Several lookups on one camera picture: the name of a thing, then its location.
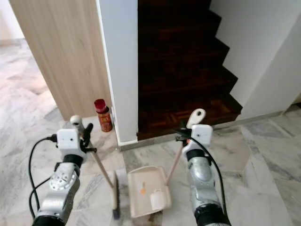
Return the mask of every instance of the white dustpan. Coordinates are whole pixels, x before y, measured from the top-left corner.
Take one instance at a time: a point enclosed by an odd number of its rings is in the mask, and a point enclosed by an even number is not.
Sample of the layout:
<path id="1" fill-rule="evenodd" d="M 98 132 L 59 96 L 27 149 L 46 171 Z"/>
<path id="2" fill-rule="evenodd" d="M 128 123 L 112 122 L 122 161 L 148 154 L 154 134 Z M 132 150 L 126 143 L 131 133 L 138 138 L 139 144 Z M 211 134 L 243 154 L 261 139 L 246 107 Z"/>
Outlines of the white dustpan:
<path id="1" fill-rule="evenodd" d="M 171 206 L 163 167 L 145 166 L 128 173 L 131 217 L 159 212 Z"/>

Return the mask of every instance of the dark wooden stair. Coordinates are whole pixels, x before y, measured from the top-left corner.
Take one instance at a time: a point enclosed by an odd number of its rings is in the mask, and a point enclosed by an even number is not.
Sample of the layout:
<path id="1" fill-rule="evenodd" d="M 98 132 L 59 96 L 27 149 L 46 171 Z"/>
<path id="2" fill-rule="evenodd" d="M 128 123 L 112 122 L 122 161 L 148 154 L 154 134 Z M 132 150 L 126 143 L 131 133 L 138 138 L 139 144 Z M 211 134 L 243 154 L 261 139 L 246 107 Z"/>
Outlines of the dark wooden stair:
<path id="1" fill-rule="evenodd" d="M 138 0 L 138 139 L 172 133 L 196 108 L 203 123 L 233 121 L 237 77 L 222 66 L 221 18 L 208 0 Z"/>

